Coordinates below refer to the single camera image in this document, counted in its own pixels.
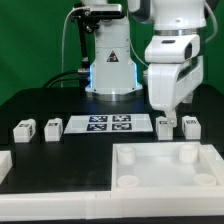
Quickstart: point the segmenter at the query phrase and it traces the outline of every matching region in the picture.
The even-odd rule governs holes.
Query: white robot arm
[[[175,127],[175,107],[203,80],[205,0],[128,0],[132,16],[154,23],[145,51],[150,104]]]
[[[99,19],[95,29],[95,60],[90,67],[88,97],[104,101],[121,101],[138,95],[136,64],[130,57],[130,25],[119,4],[107,0],[82,0],[90,6],[86,16]]]

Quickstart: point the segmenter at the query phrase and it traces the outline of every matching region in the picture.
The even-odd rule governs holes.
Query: small white block
[[[156,118],[156,132],[159,140],[173,140],[173,128],[168,126],[167,118]]]
[[[28,143],[36,133],[36,122],[33,119],[22,120],[13,129],[15,143]]]
[[[0,151],[0,184],[12,167],[12,157],[10,151]]]
[[[58,142],[63,132],[62,119],[56,118],[49,120],[44,128],[46,142]]]
[[[187,140],[201,139],[201,125],[196,117],[183,117],[182,130]]]

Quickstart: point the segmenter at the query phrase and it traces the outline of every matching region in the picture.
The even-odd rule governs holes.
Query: round hole
[[[126,175],[118,178],[117,184],[118,187],[133,188],[138,186],[139,179],[136,176]]]
[[[205,173],[197,174],[194,181],[199,186],[215,186],[217,184],[217,180],[213,175]]]

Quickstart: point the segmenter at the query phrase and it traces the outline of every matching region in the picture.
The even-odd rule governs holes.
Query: white tray
[[[187,143],[198,147],[196,160],[181,156],[180,161],[185,144],[115,144],[111,191],[0,195],[0,221],[223,215],[223,159],[212,145]],[[134,157],[121,160],[124,146],[134,147]],[[119,164],[118,157],[132,165]],[[195,182],[201,174],[216,183]],[[119,182],[124,176],[134,178]]]

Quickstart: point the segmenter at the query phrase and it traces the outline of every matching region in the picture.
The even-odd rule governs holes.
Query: black cable
[[[49,88],[52,88],[55,84],[57,83],[62,83],[62,82],[69,82],[69,81],[79,81],[82,80],[84,78],[73,78],[73,79],[63,79],[63,80],[55,80],[54,82],[51,83],[51,85],[49,85]]]
[[[53,78],[51,78],[50,80],[48,80],[42,88],[47,88],[48,85],[50,85],[52,82],[54,82],[55,80],[59,79],[59,78],[62,78],[62,77],[65,77],[67,75],[71,75],[71,74],[78,74],[78,70],[71,70],[71,71],[67,71],[67,72],[63,72],[59,75],[56,75],[54,76]]]

